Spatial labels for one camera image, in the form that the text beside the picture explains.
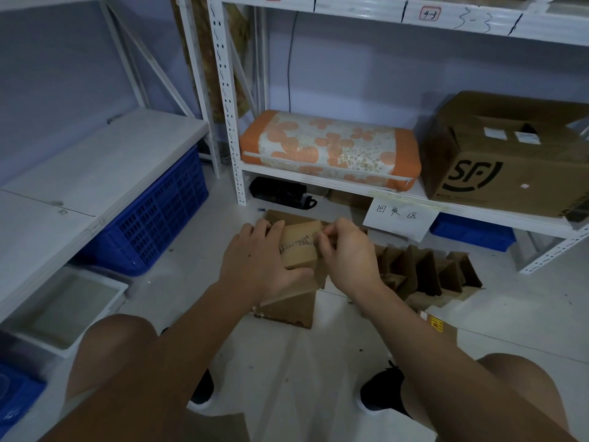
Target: red label sticker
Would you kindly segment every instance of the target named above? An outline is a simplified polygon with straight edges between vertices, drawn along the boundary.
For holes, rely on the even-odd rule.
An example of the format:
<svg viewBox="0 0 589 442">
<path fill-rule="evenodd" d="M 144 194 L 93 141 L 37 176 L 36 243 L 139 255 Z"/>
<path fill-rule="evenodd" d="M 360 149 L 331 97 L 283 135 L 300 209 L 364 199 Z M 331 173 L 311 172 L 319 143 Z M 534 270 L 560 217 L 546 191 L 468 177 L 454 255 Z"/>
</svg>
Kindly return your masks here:
<svg viewBox="0 0 589 442">
<path fill-rule="evenodd" d="M 423 6 L 419 13 L 419 20 L 438 21 L 442 8 L 439 6 Z"/>
</svg>

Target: black shoe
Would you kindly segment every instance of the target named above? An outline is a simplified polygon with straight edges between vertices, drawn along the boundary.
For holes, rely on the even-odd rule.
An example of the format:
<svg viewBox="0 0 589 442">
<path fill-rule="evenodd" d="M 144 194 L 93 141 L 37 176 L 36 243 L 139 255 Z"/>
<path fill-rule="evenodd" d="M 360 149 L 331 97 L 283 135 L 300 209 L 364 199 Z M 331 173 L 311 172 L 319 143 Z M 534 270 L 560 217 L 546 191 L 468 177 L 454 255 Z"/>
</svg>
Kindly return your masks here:
<svg viewBox="0 0 589 442">
<path fill-rule="evenodd" d="M 169 327 L 166 327 L 164 330 L 161 331 L 161 334 L 166 332 Z M 215 392 L 215 385 L 213 383 L 213 378 L 211 377 L 210 371 L 207 369 L 198 386 L 194 390 L 192 397 L 190 397 L 190 401 L 188 402 L 188 408 L 194 409 L 197 411 L 202 411 L 203 409 L 207 409 L 210 407 L 211 403 L 213 402 L 213 393 Z"/>
<path fill-rule="evenodd" d="M 379 372 L 360 388 L 356 396 L 358 407 L 369 416 L 380 414 L 386 409 L 394 409 L 408 416 L 401 401 L 401 384 L 405 379 L 403 372 L 390 360 L 390 368 Z"/>
</svg>

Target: blue plastic crate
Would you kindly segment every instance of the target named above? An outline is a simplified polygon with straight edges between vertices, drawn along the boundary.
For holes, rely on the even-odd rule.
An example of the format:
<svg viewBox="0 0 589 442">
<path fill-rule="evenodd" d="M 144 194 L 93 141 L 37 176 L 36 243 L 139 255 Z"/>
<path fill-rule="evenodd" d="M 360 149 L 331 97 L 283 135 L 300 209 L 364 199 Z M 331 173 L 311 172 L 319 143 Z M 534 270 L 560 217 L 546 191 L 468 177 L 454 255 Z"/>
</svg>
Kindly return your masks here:
<svg viewBox="0 0 589 442">
<path fill-rule="evenodd" d="M 100 231 L 77 259 L 139 276 L 159 259 L 208 196 L 195 146 Z"/>
<path fill-rule="evenodd" d="M 46 383 L 0 363 L 0 438 L 33 406 Z"/>
<path fill-rule="evenodd" d="M 515 242 L 514 231 L 507 226 L 445 213 L 438 214 L 429 230 L 436 236 L 503 252 Z"/>
</svg>

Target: white tile floor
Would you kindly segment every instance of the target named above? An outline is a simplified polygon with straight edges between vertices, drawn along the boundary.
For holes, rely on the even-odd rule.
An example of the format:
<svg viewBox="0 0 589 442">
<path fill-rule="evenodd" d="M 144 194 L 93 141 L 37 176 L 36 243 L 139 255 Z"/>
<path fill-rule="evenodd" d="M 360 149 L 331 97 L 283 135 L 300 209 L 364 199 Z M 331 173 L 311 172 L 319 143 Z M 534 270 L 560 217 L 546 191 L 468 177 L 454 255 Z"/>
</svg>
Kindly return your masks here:
<svg viewBox="0 0 589 442">
<path fill-rule="evenodd" d="M 259 200 L 238 206 L 229 173 L 215 180 L 206 168 L 210 199 L 152 270 L 136 280 L 121 312 L 170 325 L 217 279 L 223 252 L 244 222 L 277 208 L 318 219 L 354 219 L 350 208 L 320 200 L 297 211 Z M 375 243 L 399 239 L 370 231 Z M 588 245 L 578 245 L 534 274 L 515 271 L 509 254 L 426 236 L 420 244 L 465 250 L 486 290 L 467 302 L 432 310 L 460 328 L 458 344 L 475 358 L 491 352 L 525 356 L 543 367 L 563 397 L 572 434 L 589 441 Z M 387 366 L 387 349 L 372 325 L 328 281 L 318 292 L 313 329 L 246 316 L 215 357 L 220 391 L 210 415 L 245 412 L 253 442 L 364 440 L 433 441 L 431 431 L 393 411 L 362 414 L 354 390 Z M 4 441 L 37 440 L 56 420 L 72 359 L 55 369 L 47 391 Z"/>
</svg>

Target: sf logo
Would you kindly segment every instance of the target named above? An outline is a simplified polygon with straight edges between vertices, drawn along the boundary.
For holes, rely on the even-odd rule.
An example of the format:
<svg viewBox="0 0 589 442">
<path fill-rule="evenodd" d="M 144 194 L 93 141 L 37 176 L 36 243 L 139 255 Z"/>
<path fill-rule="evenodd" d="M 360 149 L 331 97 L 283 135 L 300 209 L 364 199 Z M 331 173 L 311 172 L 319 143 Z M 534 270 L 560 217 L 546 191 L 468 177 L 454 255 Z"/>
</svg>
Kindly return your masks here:
<svg viewBox="0 0 589 442">
<path fill-rule="evenodd" d="M 503 167 L 503 163 L 498 161 L 495 164 L 484 161 L 473 164 L 469 160 L 460 160 L 454 167 L 456 174 L 448 176 L 448 180 L 456 183 L 444 183 L 442 188 L 452 192 L 470 192 L 480 189 L 497 176 L 501 167 Z"/>
</svg>

